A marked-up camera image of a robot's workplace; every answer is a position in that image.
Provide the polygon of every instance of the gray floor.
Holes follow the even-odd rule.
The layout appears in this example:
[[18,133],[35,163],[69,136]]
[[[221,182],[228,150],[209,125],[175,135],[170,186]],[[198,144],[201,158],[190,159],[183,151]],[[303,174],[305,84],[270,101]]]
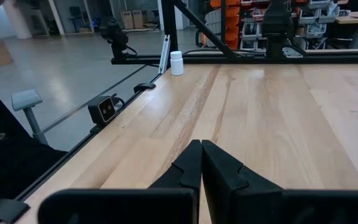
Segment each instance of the gray floor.
[[[160,54],[163,32],[129,34],[129,46],[139,54]],[[195,29],[178,31],[182,51],[197,49]],[[140,65],[111,65],[109,45],[98,35],[69,35],[65,38],[8,39],[14,63],[0,67],[0,99],[30,132],[23,112],[13,112],[11,95],[35,88],[44,102],[34,108],[41,128],[56,121],[105,89],[137,70]],[[149,82],[157,68],[146,67],[112,89],[127,100],[138,83]],[[88,109],[83,108],[46,134],[55,149],[69,151],[93,127]]]

